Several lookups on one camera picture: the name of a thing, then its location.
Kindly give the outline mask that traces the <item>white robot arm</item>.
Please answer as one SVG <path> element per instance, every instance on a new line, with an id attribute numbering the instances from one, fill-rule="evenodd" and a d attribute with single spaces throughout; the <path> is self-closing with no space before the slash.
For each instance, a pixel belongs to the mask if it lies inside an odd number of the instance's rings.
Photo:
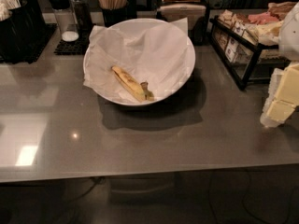
<path id="1" fill-rule="evenodd" d="M 279 54 L 290 64 L 272 73 L 260 122 L 265 127 L 283 124 L 299 107 L 299 3 L 286 15 L 278 36 Z"/>

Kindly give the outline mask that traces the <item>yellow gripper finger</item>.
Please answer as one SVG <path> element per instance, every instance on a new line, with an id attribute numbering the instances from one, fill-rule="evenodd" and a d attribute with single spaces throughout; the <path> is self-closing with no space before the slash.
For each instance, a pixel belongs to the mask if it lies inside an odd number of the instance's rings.
<path id="1" fill-rule="evenodd" d="M 284 122 L 297 106 L 299 106 L 299 63 L 290 63 L 283 71 L 266 116 L 276 122 Z"/>
<path id="2" fill-rule="evenodd" d="M 265 100 L 265 103 L 263 105 L 263 113 L 260 116 L 261 124 L 267 128 L 276 128 L 279 125 L 279 122 L 270 119 L 266 115 L 266 113 L 267 113 L 272 101 L 274 100 L 274 95 L 278 89 L 278 85 L 280 83 L 282 75 L 283 75 L 283 71 L 281 69 L 275 68 L 270 77 L 270 83 L 269 83 L 269 87 L 268 87 L 268 97 Z"/>

